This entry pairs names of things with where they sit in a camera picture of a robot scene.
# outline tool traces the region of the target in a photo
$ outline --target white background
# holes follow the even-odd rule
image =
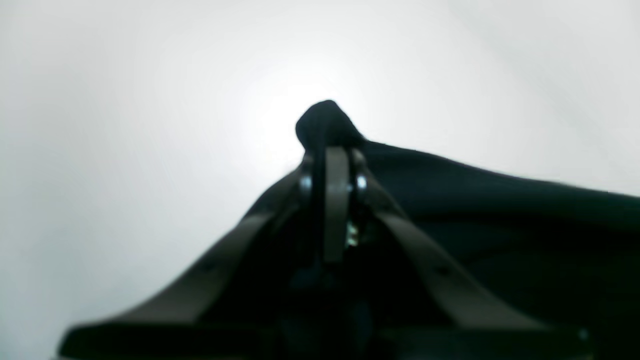
[[[0,1],[0,359],[174,279],[334,99],[371,140],[640,195],[629,0]]]

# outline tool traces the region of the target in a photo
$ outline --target white wall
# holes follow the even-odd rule
[[[632,0],[0,2],[0,359],[151,296],[301,159],[372,140],[640,195]]]

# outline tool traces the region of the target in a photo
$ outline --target black fabric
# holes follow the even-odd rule
[[[308,151],[359,149],[414,223],[514,306],[589,327],[611,358],[640,334],[640,198],[370,142],[333,101],[313,105],[296,133]]]

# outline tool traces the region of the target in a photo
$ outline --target black cloth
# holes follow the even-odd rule
[[[608,354],[640,334],[639,197],[371,142],[331,100],[309,108],[296,133],[308,152],[359,149],[412,221],[510,304],[587,327]]]

